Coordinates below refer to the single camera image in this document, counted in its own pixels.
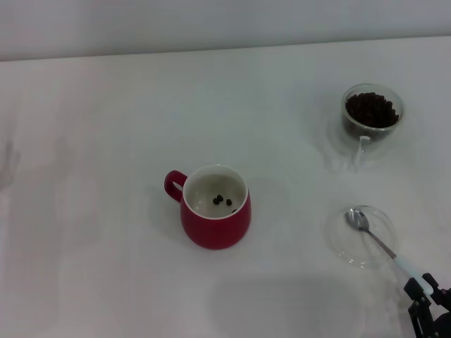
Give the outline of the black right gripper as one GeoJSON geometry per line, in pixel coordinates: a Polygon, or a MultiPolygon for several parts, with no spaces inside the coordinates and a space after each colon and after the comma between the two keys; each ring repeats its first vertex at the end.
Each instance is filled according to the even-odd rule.
{"type": "Polygon", "coordinates": [[[440,289],[439,284],[430,273],[424,273],[422,278],[431,286],[430,296],[434,302],[448,312],[433,319],[429,310],[431,302],[427,299],[418,282],[414,278],[410,278],[404,286],[404,291],[412,300],[408,313],[415,337],[451,338],[450,289],[440,289]]]}

